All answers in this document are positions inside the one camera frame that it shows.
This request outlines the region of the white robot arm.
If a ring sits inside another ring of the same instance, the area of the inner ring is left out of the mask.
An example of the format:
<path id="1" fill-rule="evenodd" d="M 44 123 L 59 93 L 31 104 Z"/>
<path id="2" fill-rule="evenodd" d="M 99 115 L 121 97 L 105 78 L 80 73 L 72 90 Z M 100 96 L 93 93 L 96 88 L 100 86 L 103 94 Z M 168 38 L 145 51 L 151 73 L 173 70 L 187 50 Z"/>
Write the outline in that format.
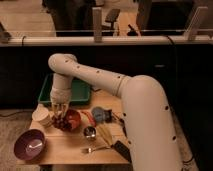
<path id="1" fill-rule="evenodd" d="M 121 99 L 134 171 L 183 171 L 170 106 L 156 79 L 82 65 L 72 54 L 53 54 L 48 65 L 54 72 L 50 93 L 54 108 L 68 108 L 75 77 Z"/>

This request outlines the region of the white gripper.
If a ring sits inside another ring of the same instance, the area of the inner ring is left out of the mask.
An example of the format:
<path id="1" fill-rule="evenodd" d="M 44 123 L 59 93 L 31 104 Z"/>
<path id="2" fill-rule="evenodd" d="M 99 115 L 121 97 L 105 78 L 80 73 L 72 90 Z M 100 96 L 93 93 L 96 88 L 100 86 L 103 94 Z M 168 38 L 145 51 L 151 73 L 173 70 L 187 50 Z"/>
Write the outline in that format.
<path id="1" fill-rule="evenodd" d="M 69 102 L 70 102 L 71 90 L 70 89 L 57 89 L 52 88 L 50 92 L 50 100 L 51 100 L 51 107 L 54 116 L 58 117 L 59 112 L 59 104 L 61 104 L 61 117 L 64 118 L 66 113 L 69 109 Z"/>

